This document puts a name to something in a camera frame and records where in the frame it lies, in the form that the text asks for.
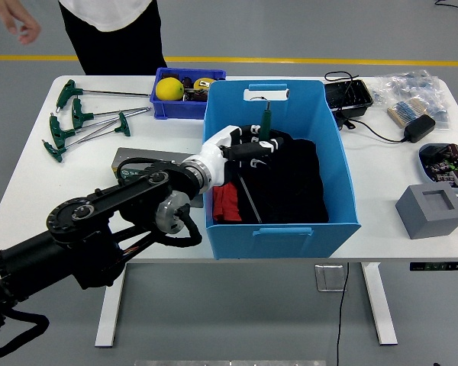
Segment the person's right hand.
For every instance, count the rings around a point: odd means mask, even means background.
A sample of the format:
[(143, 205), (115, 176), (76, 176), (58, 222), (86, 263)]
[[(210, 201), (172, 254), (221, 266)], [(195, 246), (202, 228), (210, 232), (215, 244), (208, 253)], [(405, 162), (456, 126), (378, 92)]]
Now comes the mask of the person's right hand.
[(0, 21), (5, 29), (18, 38), (22, 45), (33, 43), (40, 35), (41, 26), (20, 1), (0, 0)]

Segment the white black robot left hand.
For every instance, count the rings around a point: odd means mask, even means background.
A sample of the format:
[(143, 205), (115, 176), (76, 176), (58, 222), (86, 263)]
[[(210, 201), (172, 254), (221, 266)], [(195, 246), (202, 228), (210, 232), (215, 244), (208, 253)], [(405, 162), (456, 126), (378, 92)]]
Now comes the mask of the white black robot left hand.
[(284, 145), (285, 140), (281, 136), (262, 140), (259, 134), (260, 125), (229, 125), (206, 140), (201, 152), (194, 158), (202, 170), (203, 188), (207, 190), (227, 184), (231, 180), (233, 165), (254, 165)]

